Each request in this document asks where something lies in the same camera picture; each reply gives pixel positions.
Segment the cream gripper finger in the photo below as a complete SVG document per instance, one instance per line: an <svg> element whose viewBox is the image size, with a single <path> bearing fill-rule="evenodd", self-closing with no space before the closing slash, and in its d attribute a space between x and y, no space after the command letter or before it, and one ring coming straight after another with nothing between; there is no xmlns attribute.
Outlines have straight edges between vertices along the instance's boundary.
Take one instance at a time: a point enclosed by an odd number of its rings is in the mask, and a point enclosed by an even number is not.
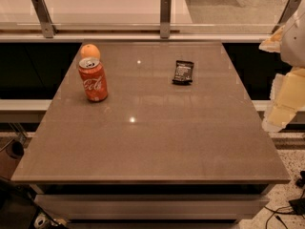
<svg viewBox="0 0 305 229"><path fill-rule="evenodd" d="M260 43L259 48L264 52L281 52L281 39L284 27L281 26L268 39Z"/></svg>
<svg viewBox="0 0 305 229"><path fill-rule="evenodd" d="M275 75L262 128L269 133L284 129L305 106L305 69L292 67L286 74Z"/></svg>

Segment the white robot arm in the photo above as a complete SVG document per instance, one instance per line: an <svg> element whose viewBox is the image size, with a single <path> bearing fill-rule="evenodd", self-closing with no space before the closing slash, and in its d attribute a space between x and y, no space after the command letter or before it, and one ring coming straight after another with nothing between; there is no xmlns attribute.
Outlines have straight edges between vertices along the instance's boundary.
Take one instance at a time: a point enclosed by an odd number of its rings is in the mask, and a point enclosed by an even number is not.
<svg viewBox="0 0 305 229"><path fill-rule="evenodd" d="M269 133L284 129L305 106L305 9L299 8L288 21L259 48L278 52L280 59L292 68L274 77L262 128Z"/></svg>

